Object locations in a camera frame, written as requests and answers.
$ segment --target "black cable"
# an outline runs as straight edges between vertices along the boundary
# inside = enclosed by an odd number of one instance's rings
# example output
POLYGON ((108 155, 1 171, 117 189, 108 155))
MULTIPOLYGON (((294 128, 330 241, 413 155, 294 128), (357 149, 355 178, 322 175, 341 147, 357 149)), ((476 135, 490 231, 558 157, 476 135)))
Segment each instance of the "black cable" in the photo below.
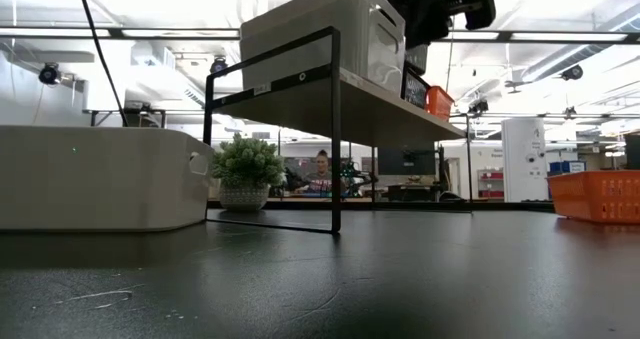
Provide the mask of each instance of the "black cable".
POLYGON ((109 84, 111 85, 113 96, 115 97, 116 103, 118 104, 118 112, 120 113, 120 117, 122 118, 122 125, 128 127, 129 123, 127 122, 127 117, 124 115, 124 110, 122 109, 122 103, 120 103, 120 98, 118 97, 116 86, 113 84, 113 79, 111 79, 111 72, 109 71, 109 67, 107 66, 107 61, 104 60, 104 54, 102 54, 102 47, 100 46, 100 40, 98 40, 96 26, 93 23, 93 17, 91 17, 91 11, 89 10, 89 4, 87 3, 87 0, 82 0, 82 6, 84 7, 84 12, 87 15, 87 21, 89 22, 89 26, 91 27, 91 35, 93 36, 93 42, 96 45, 96 51, 98 52, 98 57, 100 57, 102 68, 104 69, 105 74, 107 74, 107 79, 109 79, 109 84))

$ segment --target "orange plastic crate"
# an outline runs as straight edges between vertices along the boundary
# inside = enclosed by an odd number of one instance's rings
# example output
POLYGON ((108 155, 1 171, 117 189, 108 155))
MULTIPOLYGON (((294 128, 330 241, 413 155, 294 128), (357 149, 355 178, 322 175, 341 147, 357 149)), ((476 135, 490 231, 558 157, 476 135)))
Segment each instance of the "orange plastic crate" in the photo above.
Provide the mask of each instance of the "orange plastic crate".
POLYGON ((640 224, 640 170, 549 178, 556 213, 604 224, 640 224))
POLYGON ((436 117, 449 121, 453 99, 444 89, 439 86, 432 86, 427 92, 427 111, 436 117))

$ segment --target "computer monitor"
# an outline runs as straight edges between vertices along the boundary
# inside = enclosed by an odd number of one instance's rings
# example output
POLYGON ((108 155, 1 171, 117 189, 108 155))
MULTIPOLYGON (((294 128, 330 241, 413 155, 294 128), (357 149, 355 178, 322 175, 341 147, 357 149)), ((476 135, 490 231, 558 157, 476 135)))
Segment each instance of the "computer monitor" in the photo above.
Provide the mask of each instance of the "computer monitor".
POLYGON ((378 175, 435 175, 436 151, 378 148, 378 175))
POLYGON ((627 154, 627 169, 640 169, 640 135, 627 134, 624 136, 627 154))

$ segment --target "white plant pot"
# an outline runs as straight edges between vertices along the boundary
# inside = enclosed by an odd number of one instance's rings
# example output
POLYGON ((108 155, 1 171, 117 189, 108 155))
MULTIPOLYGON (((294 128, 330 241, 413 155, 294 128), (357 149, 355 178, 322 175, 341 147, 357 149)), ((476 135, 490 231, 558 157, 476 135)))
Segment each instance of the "white plant pot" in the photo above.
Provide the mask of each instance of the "white plant pot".
POLYGON ((269 186, 262 188, 228 188, 220 185, 220 205, 231 211, 257 211, 262 209, 269 197, 269 186))

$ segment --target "person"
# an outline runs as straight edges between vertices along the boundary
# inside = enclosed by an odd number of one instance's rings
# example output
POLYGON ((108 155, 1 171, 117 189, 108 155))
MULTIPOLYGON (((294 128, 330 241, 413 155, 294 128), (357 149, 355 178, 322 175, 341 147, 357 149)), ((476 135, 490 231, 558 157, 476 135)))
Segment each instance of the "person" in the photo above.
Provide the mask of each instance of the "person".
POLYGON ((331 192, 331 171, 329 171, 329 155, 326 151, 320 150, 316 155, 316 172, 309 173, 305 178, 306 186, 295 190, 301 193, 330 193, 331 192))

